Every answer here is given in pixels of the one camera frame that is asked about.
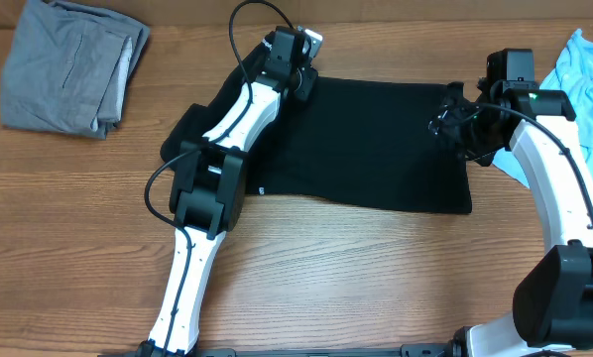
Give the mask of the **black t-shirt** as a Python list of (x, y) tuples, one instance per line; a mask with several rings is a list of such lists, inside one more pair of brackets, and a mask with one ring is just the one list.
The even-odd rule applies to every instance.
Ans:
[(296, 194), (387, 210), (468, 214), (466, 165), (428, 129), (441, 84), (319, 77), (256, 141), (249, 194)]

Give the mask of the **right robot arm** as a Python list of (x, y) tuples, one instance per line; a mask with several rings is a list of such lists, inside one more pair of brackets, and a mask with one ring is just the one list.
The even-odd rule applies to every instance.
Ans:
[(544, 256), (516, 287), (512, 309), (459, 329), (446, 356), (564, 356), (593, 349), (593, 178), (566, 93), (542, 89), (534, 54), (488, 55), (471, 102), (454, 82), (429, 130), (466, 161), (490, 165), (497, 151), (523, 169), (543, 231)]

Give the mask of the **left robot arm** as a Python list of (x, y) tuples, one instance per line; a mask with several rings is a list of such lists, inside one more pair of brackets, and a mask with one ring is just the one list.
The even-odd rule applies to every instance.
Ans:
[(159, 316), (139, 356), (191, 356), (211, 268), (242, 210), (249, 151), (289, 99), (305, 102), (317, 79), (311, 63), (323, 37), (278, 27), (261, 45), (257, 68), (242, 71), (237, 99), (199, 139), (183, 141), (161, 168), (173, 168), (170, 195), (173, 263)]

